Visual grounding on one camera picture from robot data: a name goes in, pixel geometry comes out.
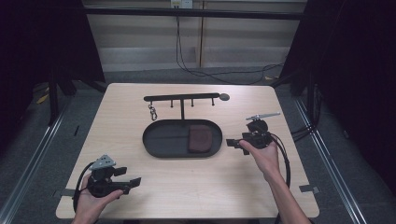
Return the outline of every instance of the wooden table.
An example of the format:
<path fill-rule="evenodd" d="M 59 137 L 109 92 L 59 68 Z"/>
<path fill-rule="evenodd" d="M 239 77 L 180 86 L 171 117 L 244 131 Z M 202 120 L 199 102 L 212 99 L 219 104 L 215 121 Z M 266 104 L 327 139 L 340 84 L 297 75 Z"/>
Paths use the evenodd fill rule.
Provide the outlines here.
<path fill-rule="evenodd" d="M 185 103 L 186 119 L 208 119 L 217 123 L 223 142 L 217 154 L 206 159 L 158 159 L 147 153 L 143 131 L 152 123 L 148 102 L 150 95 L 218 92 L 230 95 L 229 101 L 215 99 Z M 180 119 L 180 102 L 154 102 L 158 119 Z M 111 84 L 98 109 L 91 130 L 67 183 L 73 189 L 83 168 L 107 154 L 126 166 L 126 175 L 113 181 L 142 177 L 140 187 L 109 204 L 101 218 L 254 218 L 277 214 L 271 190 L 255 161 L 241 149 L 227 147 L 225 139 L 240 138 L 247 132 L 247 117 L 281 112 L 264 119 L 271 133 L 285 144 L 291 167 L 291 192 L 309 217 L 318 215 L 312 192 L 301 193 L 308 185 L 300 157 L 292 141 L 276 93 L 271 87 L 230 85 Z M 279 156 L 283 176 L 285 165 Z M 73 218 L 72 199 L 63 196 L 56 215 Z"/>

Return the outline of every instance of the key ring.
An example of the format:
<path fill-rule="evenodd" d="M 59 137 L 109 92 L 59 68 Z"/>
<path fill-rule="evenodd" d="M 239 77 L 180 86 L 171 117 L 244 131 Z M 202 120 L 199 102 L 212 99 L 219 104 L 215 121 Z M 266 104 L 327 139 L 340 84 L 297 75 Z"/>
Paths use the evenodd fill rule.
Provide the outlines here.
<path fill-rule="evenodd" d="M 149 113 L 151 114 L 151 119 L 156 120 L 158 118 L 157 112 L 155 111 L 154 106 L 148 105 Z"/>

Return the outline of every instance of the person's right hand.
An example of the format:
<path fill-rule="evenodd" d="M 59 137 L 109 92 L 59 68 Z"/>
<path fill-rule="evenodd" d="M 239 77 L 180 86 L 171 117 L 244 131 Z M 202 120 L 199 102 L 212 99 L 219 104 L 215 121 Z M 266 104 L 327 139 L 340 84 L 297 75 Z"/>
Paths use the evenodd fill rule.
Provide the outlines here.
<path fill-rule="evenodd" d="M 263 149 L 257 149 L 245 140 L 239 141 L 239 145 L 253 156 L 257 166 L 259 166 L 259 169 L 264 174 L 265 180 L 268 181 L 268 178 L 273 175 L 280 175 L 277 145 L 275 142 L 271 142 L 268 147 Z"/>

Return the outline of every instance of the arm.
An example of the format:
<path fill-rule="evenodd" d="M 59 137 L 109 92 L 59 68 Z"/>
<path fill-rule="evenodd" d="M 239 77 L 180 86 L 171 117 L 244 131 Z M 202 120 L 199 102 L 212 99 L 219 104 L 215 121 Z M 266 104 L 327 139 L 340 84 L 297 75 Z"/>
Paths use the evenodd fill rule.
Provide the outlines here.
<path fill-rule="evenodd" d="M 251 153 L 259 169 L 264 174 L 264 178 L 274 195 L 276 206 L 283 223 L 309 224 L 309 219 L 300 205 L 297 204 L 280 173 L 276 143 L 272 142 L 268 147 L 263 149 L 257 149 L 244 140 L 241 140 L 239 144 Z"/>
<path fill-rule="evenodd" d="M 82 180 L 81 189 L 83 189 L 83 191 L 79 195 L 76 215 L 72 222 L 73 224 L 94 223 L 99 218 L 106 205 L 118 199 L 123 193 L 122 190 L 118 189 L 111 192 L 106 197 L 95 198 L 86 189 L 90 176 L 91 175 L 86 175 Z"/>

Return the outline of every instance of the forearm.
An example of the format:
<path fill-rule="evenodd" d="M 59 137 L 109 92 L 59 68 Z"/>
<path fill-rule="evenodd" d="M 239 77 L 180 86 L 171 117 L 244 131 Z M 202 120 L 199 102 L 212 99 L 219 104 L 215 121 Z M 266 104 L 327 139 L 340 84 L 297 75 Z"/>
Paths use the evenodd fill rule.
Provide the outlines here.
<path fill-rule="evenodd" d="M 282 222 L 285 224 L 309 224 L 309 219 L 306 217 L 300 205 L 297 204 L 282 175 L 280 173 L 274 173 L 267 176 L 266 179 L 273 192 Z"/>

